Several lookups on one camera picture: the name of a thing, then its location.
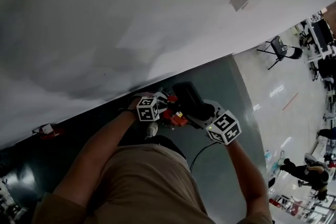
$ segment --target black chair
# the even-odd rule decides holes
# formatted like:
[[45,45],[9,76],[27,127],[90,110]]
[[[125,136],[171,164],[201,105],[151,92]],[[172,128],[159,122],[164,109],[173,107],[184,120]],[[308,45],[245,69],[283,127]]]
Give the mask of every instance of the black chair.
[[[284,58],[300,59],[303,53],[302,49],[297,48],[297,47],[292,47],[294,49],[294,53],[291,56],[286,56],[288,52],[288,47],[282,43],[279,36],[276,36],[274,39],[272,39],[271,41],[267,41],[266,43],[270,43],[270,45],[265,50],[257,49],[257,51],[262,51],[267,54],[274,54],[277,56],[276,62],[270,68],[268,68],[268,70],[270,70],[278,62],[282,61]],[[275,53],[267,51],[267,49],[270,46],[272,46]]]

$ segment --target sleeve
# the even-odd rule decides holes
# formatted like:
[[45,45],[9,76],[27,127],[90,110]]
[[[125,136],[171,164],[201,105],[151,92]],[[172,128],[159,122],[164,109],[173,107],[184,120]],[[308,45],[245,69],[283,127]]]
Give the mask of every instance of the sleeve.
[[36,206],[32,224],[80,224],[85,219],[84,207],[57,195],[45,194]]
[[237,224],[272,224],[272,217],[259,212],[242,219]]

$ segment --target wire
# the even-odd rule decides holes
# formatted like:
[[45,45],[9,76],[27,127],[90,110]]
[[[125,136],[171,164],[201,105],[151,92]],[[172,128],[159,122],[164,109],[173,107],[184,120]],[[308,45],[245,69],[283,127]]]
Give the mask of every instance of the wire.
[[205,150],[205,149],[207,149],[208,147],[210,147],[210,146],[212,146],[212,145],[215,145],[215,144],[219,144],[219,143],[218,143],[218,142],[212,142],[212,143],[208,144],[207,146],[205,146],[204,148],[202,148],[202,149],[200,150],[200,152],[197,153],[196,157],[194,158],[193,162],[191,163],[191,166],[190,166],[190,173],[192,173],[192,171],[193,171],[193,167],[194,167],[194,163],[195,163],[197,157],[200,155],[200,153],[202,153],[203,150]]

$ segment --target gray wall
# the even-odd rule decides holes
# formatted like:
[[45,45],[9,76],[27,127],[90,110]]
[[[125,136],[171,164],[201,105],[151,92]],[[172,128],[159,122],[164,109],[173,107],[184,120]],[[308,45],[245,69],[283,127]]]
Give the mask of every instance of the gray wall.
[[0,0],[0,146],[240,52],[334,0]]

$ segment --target shoe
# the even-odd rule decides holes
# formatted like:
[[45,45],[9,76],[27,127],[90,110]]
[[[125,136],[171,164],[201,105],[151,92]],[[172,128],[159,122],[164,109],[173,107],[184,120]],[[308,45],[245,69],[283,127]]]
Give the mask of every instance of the shoe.
[[158,129],[159,129],[159,127],[158,127],[157,124],[158,124],[158,123],[157,123],[156,121],[153,121],[153,122],[151,122],[151,123],[148,125],[148,127],[147,127],[147,131],[146,131],[147,136],[146,136],[145,140],[146,140],[147,138],[149,138],[149,137],[156,136],[156,134],[157,134],[157,132],[158,132]]

